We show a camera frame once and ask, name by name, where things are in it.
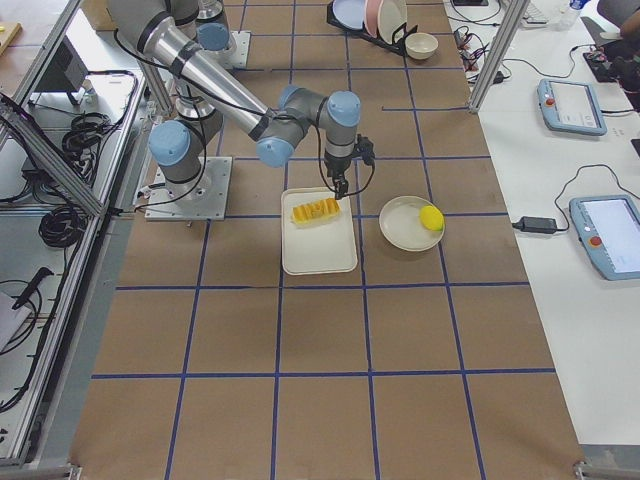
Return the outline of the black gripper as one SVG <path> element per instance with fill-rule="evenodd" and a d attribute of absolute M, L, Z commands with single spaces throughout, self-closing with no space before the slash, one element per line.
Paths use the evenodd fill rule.
<path fill-rule="evenodd" d="M 331 178 L 335 199 L 347 196 L 349 182 L 346 179 L 346 172 L 351 166 L 350 158 L 327 158 L 327 175 Z"/>

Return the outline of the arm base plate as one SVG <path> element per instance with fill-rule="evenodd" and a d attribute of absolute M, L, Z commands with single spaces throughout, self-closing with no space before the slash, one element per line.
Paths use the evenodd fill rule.
<path fill-rule="evenodd" d="M 196 41 L 206 55 L 227 70 L 246 68 L 250 37 L 249 31 L 230 31 L 219 23 L 201 25 L 196 30 Z"/>
<path fill-rule="evenodd" d="M 185 175 L 172 172 L 169 167 L 159 166 L 156 181 L 163 186 L 151 191 L 145 208 L 149 221 L 199 221 L 223 220 L 225 218 L 229 183 L 232 173 L 231 157 L 198 158 L 200 172 L 182 183 Z"/>

